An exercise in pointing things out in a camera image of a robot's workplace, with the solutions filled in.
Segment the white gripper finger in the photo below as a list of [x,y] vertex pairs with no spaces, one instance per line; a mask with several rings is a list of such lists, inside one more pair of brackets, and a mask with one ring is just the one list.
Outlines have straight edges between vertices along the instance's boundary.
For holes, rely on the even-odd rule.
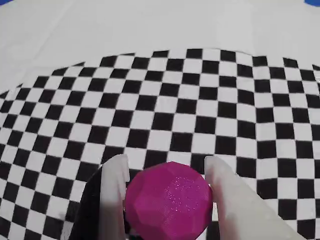
[[217,204],[222,240],[313,240],[315,160],[238,158],[232,168],[223,156],[207,156],[205,178]]

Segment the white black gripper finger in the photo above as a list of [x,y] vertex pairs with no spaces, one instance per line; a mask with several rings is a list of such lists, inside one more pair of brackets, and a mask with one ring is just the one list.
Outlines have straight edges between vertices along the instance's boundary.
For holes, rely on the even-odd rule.
[[115,155],[101,165],[85,185],[72,240],[126,239],[123,200],[129,181],[127,155]]

